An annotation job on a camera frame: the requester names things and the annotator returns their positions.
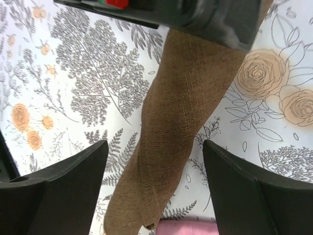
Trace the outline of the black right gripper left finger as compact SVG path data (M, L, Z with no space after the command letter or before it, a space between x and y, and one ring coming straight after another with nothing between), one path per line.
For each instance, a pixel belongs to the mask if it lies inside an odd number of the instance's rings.
M2 235L89 234L108 158L107 141L0 184Z

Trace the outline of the brown cloth napkin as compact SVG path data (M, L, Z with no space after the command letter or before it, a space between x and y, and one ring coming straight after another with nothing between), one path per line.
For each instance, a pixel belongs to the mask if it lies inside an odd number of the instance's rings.
M107 235L153 230L177 189L193 142L220 103L245 54L170 29L145 97L142 128L104 218Z

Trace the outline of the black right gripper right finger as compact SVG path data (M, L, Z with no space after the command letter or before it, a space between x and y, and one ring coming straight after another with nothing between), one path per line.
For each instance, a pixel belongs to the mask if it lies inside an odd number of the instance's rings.
M313 186L243 160L212 141L203 160L221 235L311 235Z

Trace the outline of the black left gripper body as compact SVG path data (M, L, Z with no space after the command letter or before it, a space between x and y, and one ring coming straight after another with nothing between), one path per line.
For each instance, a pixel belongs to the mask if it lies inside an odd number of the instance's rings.
M249 51L260 0L59 0L58 4L157 29L160 25L228 48Z

